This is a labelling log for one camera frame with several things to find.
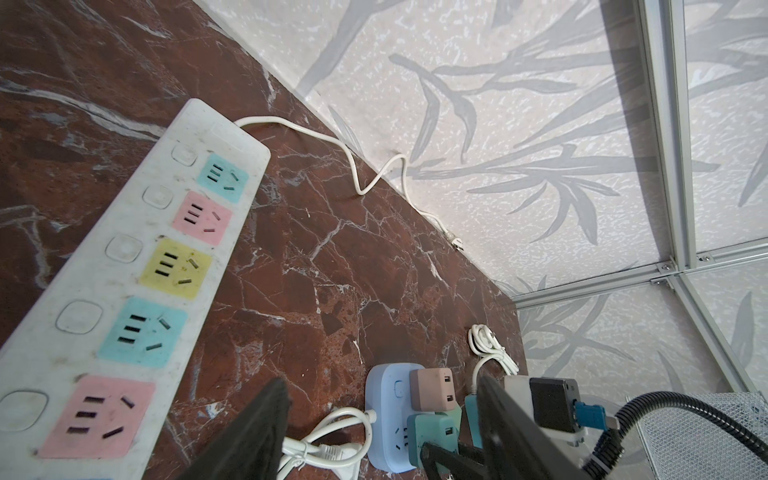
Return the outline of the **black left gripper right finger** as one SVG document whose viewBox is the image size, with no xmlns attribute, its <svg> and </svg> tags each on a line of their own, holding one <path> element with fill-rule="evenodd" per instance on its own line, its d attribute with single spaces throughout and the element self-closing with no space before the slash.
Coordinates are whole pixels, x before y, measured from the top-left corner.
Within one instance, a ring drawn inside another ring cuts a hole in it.
<svg viewBox="0 0 768 480">
<path fill-rule="evenodd" d="M 587 479 L 493 378 L 477 383 L 479 428 L 489 479 Z"/>
</svg>

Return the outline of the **teal cube charger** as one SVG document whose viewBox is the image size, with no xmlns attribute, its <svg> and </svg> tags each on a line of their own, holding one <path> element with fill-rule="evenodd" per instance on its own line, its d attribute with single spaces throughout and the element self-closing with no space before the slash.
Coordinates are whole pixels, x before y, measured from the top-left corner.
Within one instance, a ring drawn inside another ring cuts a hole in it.
<svg viewBox="0 0 768 480">
<path fill-rule="evenodd" d="M 418 413 L 411 415 L 407 420 L 408 456 L 414 467 L 423 467 L 420 452 L 425 443 L 432 443 L 457 453 L 458 440 L 458 424 L 447 414 Z"/>
</svg>

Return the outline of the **teal blue power strip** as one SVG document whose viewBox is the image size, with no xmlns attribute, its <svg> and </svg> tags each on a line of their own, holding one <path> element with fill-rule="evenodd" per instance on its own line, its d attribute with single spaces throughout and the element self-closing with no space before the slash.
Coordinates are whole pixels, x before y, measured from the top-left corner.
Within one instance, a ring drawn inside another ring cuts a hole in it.
<svg viewBox="0 0 768 480">
<path fill-rule="evenodd" d="M 480 433 L 479 409 L 476 394 L 470 394 L 465 397 L 464 410 L 467 415 L 472 444 L 476 448 L 481 448 L 482 435 Z"/>
</svg>

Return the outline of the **white multicolour power strip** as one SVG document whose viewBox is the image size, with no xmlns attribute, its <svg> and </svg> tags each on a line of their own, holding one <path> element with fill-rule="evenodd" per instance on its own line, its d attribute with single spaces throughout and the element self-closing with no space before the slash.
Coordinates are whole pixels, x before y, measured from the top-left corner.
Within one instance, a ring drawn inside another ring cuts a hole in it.
<svg viewBox="0 0 768 480">
<path fill-rule="evenodd" d="M 2 347 L 3 478 L 142 477 L 269 160 L 185 104 Z"/>
</svg>

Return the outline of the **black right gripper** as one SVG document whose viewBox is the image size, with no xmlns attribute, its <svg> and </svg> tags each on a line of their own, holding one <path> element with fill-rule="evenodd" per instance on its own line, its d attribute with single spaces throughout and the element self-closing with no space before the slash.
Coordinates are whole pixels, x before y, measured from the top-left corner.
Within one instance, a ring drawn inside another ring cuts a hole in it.
<svg viewBox="0 0 768 480">
<path fill-rule="evenodd" d="M 472 445 L 459 443 L 458 452 L 452 452 L 426 442 L 421 447 L 420 459 L 428 479 L 441 479 L 440 468 L 453 479 L 488 479 L 483 450 Z"/>
</svg>

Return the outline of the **pink cube charger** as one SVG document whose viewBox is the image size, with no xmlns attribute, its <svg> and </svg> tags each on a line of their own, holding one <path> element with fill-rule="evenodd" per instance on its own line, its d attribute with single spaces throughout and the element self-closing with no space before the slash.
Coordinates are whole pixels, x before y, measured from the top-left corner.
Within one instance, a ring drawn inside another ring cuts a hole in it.
<svg viewBox="0 0 768 480">
<path fill-rule="evenodd" d="M 424 368 L 409 373 L 411 405 L 419 412 L 448 412 L 457 406 L 454 379 L 448 368 Z"/>
</svg>

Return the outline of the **light blue square socket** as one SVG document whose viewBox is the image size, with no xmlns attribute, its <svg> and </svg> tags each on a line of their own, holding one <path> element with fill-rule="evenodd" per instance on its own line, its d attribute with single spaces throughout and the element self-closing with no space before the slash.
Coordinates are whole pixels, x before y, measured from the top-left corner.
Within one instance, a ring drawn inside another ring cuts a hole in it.
<svg viewBox="0 0 768 480">
<path fill-rule="evenodd" d="M 372 443 L 367 452 L 371 465 L 400 474 L 414 470 L 409 460 L 407 420 L 412 408 L 410 373 L 423 369 L 416 363 L 389 363 L 373 367 L 365 385 L 365 409 L 376 413 Z"/>
</svg>

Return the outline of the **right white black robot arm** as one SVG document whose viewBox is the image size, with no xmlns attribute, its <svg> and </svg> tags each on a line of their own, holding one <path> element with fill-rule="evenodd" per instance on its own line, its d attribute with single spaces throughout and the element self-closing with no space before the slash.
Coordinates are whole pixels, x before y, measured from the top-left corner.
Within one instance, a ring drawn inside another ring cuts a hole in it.
<svg viewBox="0 0 768 480">
<path fill-rule="evenodd" d="M 764 479 L 767 407 L 745 394 L 652 392 L 628 401 L 618 425 L 604 431 L 581 462 L 569 459 L 494 382 L 479 389 L 481 447 L 426 441 L 422 468 L 430 479 L 609 479 L 638 431 L 657 479 Z"/>
</svg>

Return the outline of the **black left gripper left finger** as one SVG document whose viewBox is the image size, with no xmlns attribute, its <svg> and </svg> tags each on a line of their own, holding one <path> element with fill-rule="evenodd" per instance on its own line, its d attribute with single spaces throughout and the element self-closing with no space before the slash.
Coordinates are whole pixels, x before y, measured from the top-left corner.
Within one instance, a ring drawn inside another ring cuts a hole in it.
<svg viewBox="0 0 768 480">
<path fill-rule="evenodd" d="M 285 381 L 272 379 L 180 477 L 275 479 L 290 407 Z"/>
</svg>

